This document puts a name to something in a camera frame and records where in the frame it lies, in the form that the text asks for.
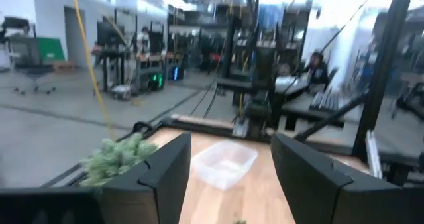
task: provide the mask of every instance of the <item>cable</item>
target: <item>cable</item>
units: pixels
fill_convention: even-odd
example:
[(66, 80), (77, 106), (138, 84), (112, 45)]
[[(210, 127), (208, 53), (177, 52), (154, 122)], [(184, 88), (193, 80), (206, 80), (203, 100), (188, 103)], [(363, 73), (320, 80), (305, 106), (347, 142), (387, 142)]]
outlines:
[[(243, 72), (246, 69), (247, 62), (248, 62), (248, 59), (246, 58), (246, 60), (244, 61), (244, 64), (243, 64), (243, 70), (242, 70)], [(243, 95), (244, 95), (243, 92), (240, 93), (240, 99), (238, 101), (238, 112), (239, 112), (240, 116), (243, 115), (243, 107), (242, 107), (243, 106)]]
[[(101, 15), (103, 15), (103, 17), (107, 20), (107, 22), (109, 22), (109, 24), (111, 24), (112, 25), (112, 27), (113, 27), (113, 29), (115, 29), (115, 31), (117, 32), (117, 34), (119, 35), (119, 38), (124, 42), (124, 45), (125, 45), (125, 48), (126, 49), (128, 49), (128, 50), (130, 50), (131, 51), (131, 44), (130, 45), (128, 45), (128, 43), (126, 42), (126, 40), (125, 40), (125, 37), (124, 37), (124, 35), (122, 34), (122, 32), (119, 30), (119, 27), (117, 26), (117, 24), (114, 22), (114, 21), (112, 21), (111, 19), (110, 19), (110, 17), (109, 16), (105, 16), (105, 15), (107, 15), (107, 13), (103, 10), (103, 9), (100, 9), (98, 6), (96, 6), (96, 5), (94, 5), (93, 4), (93, 7), (101, 14)], [(134, 76), (134, 74), (135, 74), (135, 71), (136, 71), (136, 67), (137, 66), (135, 66), (134, 67), (134, 69), (131, 69), (130, 70), (130, 72), (129, 72), (129, 79), (128, 79), (128, 81), (126, 82), (126, 84), (125, 85), (127, 85), (127, 86), (131, 86), (131, 82), (133, 81), (133, 76)], [(127, 94), (127, 92), (131, 92), (131, 89), (128, 89), (128, 90), (126, 90), (125, 92), (124, 92), (124, 96)]]
[[(231, 4), (230, 4), (230, 8), (229, 8), (229, 11), (232, 11), (232, 10), (233, 10), (233, 0), (231, 0)], [(224, 54), (224, 49), (225, 49), (225, 43), (226, 43), (226, 41), (227, 41), (227, 38), (224, 39), (224, 46), (223, 46), (223, 49), (221, 50), (221, 55), (219, 55), (218, 64), (217, 64), (217, 67), (215, 68), (215, 73), (218, 71), (219, 65), (221, 63), (221, 60), (222, 60), (222, 57), (223, 57), (223, 54)], [(191, 111), (190, 115), (193, 115), (194, 111), (199, 107), (199, 105), (201, 104), (201, 102), (205, 99), (206, 95), (211, 90), (212, 85), (215, 83), (216, 79), (217, 79), (217, 76), (215, 76), (215, 78), (213, 78), (213, 81), (212, 81), (211, 85), (209, 85), (209, 87), (207, 88), (207, 91), (205, 91), (205, 94), (200, 99), (200, 101), (197, 103), (197, 105), (194, 107), (193, 111)], [(206, 110), (206, 113), (203, 115), (203, 118), (205, 118), (207, 116), (207, 114), (209, 113), (209, 110), (211, 109), (211, 106), (213, 104), (213, 101), (215, 100), (215, 96), (217, 95), (217, 89), (218, 89), (218, 87), (215, 88), (215, 93), (213, 95), (213, 98), (212, 98), (209, 106), (208, 106), (208, 109)]]
[(199, 105), (201, 104), (201, 102), (205, 99), (206, 95), (209, 93), (209, 91), (212, 88), (212, 85), (215, 83), (215, 79), (211, 82), (211, 84), (209, 85), (209, 87), (207, 88), (207, 90), (205, 91), (205, 94), (203, 95), (203, 97), (200, 99), (200, 101), (197, 103), (197, 105), (194, 107), (193, 111), (191, 111), (190, 115), (193, 115), (194, 111), (199, 107)]
[(90, 72), (91, 80), (93, 82), (96, 98), (99, 102), (100, 110), (101, 110), (101, 112), (103, 114), (103, 118), (106, 122), (107, 130), (109, 131), (109, 136), (112, 140), (115, 140), (115, 133), (114, 133), (112, 127), (111, 127), (109, 115), (106, 112), (106, 108), (105, 108), (105, 105), (103, 103), (103, 98), (101, 97), (101, 94), (99, 92), (99, 88), (97, 87), (97, 80), (95, 79), (93, 68), (90, 66), (90, 64), (91, 64), (90, 52), (89, 52), (89, 48), (88, 48), (87, 38), (85, 37), (85, 31), (84, 31), (84, 26), (83, 26), (81, 15), (80, 15), (80, 8), (78, 7), (78, 1), (77, 0), (73, 0), (73, 1), (74, 1), (76, 17), (78, 19), (78, 25), (80, 27), (79, 31), (81, 32), (81, 37), (82, 37), (83, 44), (84, 44), (85, 59), (86, 59), (86, 62), (87, 62), (88, 70)]
[(217, 96), (217, 92), (218, 92), (218, 89), (215, 89), (215, 92), (213, 93), (212, 100), (211, 100), (211, 102), (209, 103), (209, 106), (207, 107), (207, 110), (206, 110), (205, 114), (203, 115), (203, 118), (206, 118), (206, 117), (207, 117), (207, 115), (209, 114), (209, 112), (210, 112), (210, 110), (211, 110), (211, 108), (212, 108), (213, 102), (215, 101), (215, 98), (216, 98), (216, 96)]
[(336, 37), (343, 31), (343, 29), (345, 29), (345, 27), (347, 26), (347, 24), (349, 24), (353, 18), (355, 17), (355, 15), (363, 8), (363, 6), (365, 6), (365, 4), (367, 4), (369, 0), (365, 0), (360, 6), (359, 8), (355, 11), (355, 13), (353, 13), (352, 17), (340, 28), (340, 30), (338, 32), (336, 32), (336, 34), (334, 34), (334, 36), (330, 39), (330, 41), (328, 41), (328, 43), (326, 43), (326, 45), (324, 46), (324, 48), (321, 50), (321, 53), (323, 53), (325, 51), (325, 49), (330, 46), (330, 44), (334, 41), (334, 39), (336, 39)]
[[(349, 22), (351, 22), (353, 20), (353, 18), (355, 17), (355, 15), (359, 12), (359, 10), (361, 10), (361, 8), (363, 8), (363, 6), (365, 6), (365, 4), (367, 4), (369, 0), (365, 0), (360, 6), (359, 8), (355, 11), (355, 13), (353, 13), (352, 17), (349, 19), (349, 21), (347, 21), (341, 28), (340, 30), (330, 39), (330, 41), (328, 41), (328, 43), (326, 43), (326, 45), (324, 46), (324, 48), (322, 49), (321, 53), (324, 53), (325, 49), (332, 43), (332, 41), (334, 41), (334, 39), (336, 39), (336, 37), (343, 31), (343, 29), (347, 26), (347, 24), (349, 24)], [(299, 76), (296, 76), (296, 78), (293, 80), (293, 82), (282, 92), (283, 95), (286, 94), (286, 92), (294, 85), (294, 83), (299, 79)]]

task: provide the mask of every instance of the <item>yellow cable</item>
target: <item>yellow cable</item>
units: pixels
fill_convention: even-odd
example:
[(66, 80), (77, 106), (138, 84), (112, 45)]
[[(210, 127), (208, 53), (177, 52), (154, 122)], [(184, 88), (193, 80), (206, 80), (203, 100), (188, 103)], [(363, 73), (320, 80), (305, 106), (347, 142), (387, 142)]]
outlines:
[(78, 1), (77, 0), (74, 0), (74, 7), (75, 7), (76, 16), (77, 16), (77, 19), (78, 19), (78, 25), (80, 27), (79, 31), (81, 32), (81, 37), (82, 37), (82, 40), (83, 40), (83, 43), (84, 43), (85, 58), (86, 58), (86, 61), (87, 61), (87, 66), (88, 66), (88, 70), (90, 72), (91, 80), (93, 82), (95, 96), (96, 96), (96, 98), (97, 98), (97, 100), (100, 104), (100, 110), (101, 110), (101, 112), (103, 114), (103, 118), (106, 122), (107, 129), (109, 131), (109, 136), (110, 136), (111, 140), (116, 140), (115, 139), (115, 133), (113, 132), (113, 129), (111, 127), (111, 122), (110, 122), (109, 116), (106, 112), (105, 105), (103, 104), (103, 99), (100, 95), (99, 88), (97, 87), (97, 81), (96, 81), (95, 76), (94, 76), (93, 68), (90, 66), (90, 64), (91, 64), (90, 51), (89, 51), (89, 48), (88, 48), (87, 38), (85, 37), (85, 31), (84, 31), (84, 27), (83, 27), (81, 15), (80, 15), (80, 9), (78, 7)]

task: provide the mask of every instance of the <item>workstation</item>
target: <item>workstation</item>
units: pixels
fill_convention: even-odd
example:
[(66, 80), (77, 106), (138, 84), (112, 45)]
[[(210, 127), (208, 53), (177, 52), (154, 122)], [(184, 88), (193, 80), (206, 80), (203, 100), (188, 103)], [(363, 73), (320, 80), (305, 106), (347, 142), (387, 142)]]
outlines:
[[(124, 26), (118, 25), (117, 13), (134, 17), (134, 32), (125, 33)], [(161, 90), (164, 85), (164, 25), (151, 21), (150, 29), (144, 27), (141, 34), (137, 29), (138, 15), (127, 9), (115, 9), (114, 21), (105, 17), (105, 21), (97, 22), (97, 43), (91, 55), (102, 60), (103, 92), (110, 91), (115, 99), (129, 100), (144, 91)]]
[[(258, 0), (247, 1), (252, 11), (259, 10), (254, 8)], [(392, 63), (408, 5), (409, 0), (392, 1), (388, 16), (393, 22), (384, 29), (366, 91), (347, 96), (328, 84), (315, 91), (313, 72), (303, 68), (280, 76), (278, 55), (287, 48), (280, 27), (276, 24), (266, 40), (255, 26), (244, 48), (248, 72), (232, 61), (237, 40), (225, 41), (231, 49), (223, 50), (219, 76), (205, 92), (215, 90), (203, 118), (167, 113), (157, 123), (138, 121), (127, 135), (104, 140), (90, 157), (40, 187), (0, 188), (0, 222), (422, 222), (423, 184), (411, 179), (421, 175), (421, 157), (381, 148), (374, 135), (389, 78), (385, 67)], [(228, 18), (235, 21), (231, 14)], [(128, 54), (122, 60), (148, 61)], [(403, 78), (411, 90), (396, 100), (393, 117), (398, 110), (420, 117), (415, 98), (422, 95), (422, 75)], [(236, 102), (233, 98), (233, 122), (207, 118), (223, 90), (239, 96)], [(286, 120), (283, 129), (280, 117)], [(298, 120), (310, 126), (301, 131)], [(357, 125), (352, 144), (318, 134), (345, 123)]]

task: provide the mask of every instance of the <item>wooden table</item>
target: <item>wooden table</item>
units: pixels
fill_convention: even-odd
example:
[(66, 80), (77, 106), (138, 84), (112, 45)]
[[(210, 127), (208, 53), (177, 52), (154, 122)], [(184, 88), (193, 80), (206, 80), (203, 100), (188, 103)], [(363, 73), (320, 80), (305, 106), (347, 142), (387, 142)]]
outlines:
[(157, 55), (151, 55), (149, 57), (146, 57), (144, 54), (137, 55), (137, 60), (140, 62), (159, 62), (163, 60), (163, 57), (161, 54)]
[[(173, 118), (192, 123), (208, 124), (214, 127), (232, 127), (232, 124), (220, 121), (179, 115), (174, 115)], [(183, 132), (177, 129), (163, 128), (151, 136), (149, 141), (159, 146), (164, 146)], [(228, 139), (201, 133), (191, 133), (191, 157), (222, 140)], [(192, 167), (180, 223), (233, 224), (239, 219), (247, 220), (248, 224), (295, 223), (277, 179), (270, 146), (245, 140), (234, 140), (234, 142), (258, 151), (258, 158), (252, 168), (231, 189), (221, 191), (201, 181)], [(368, 172), (367, 167), (355, 158), (330, 156), (358, 170)]]

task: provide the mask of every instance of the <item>green light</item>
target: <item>green light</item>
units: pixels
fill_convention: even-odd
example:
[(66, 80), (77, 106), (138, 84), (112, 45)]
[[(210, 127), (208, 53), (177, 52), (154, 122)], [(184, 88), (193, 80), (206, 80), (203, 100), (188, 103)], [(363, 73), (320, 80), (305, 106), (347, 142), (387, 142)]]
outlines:
[(162, 74), (159, 74), (159, 81), (158, 81), (159, 87), (162, 87)]

